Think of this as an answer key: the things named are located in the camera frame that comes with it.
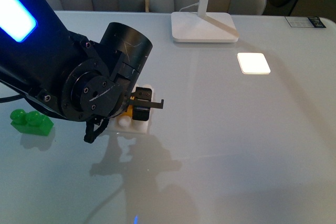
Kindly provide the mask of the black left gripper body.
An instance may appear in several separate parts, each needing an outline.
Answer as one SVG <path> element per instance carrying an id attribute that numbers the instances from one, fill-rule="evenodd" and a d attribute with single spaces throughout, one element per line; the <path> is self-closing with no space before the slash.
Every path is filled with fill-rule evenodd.
<path id="1" fill-rule="evenodd" d="M 152 101 L 153 90 L 147 87 L 136 87 L 131 93 L 129 105 L 122 116 L 129 116 L 136 121 L 148 121 L 151 109 L 163 109 L 164 100 L 161 102 Z"/>

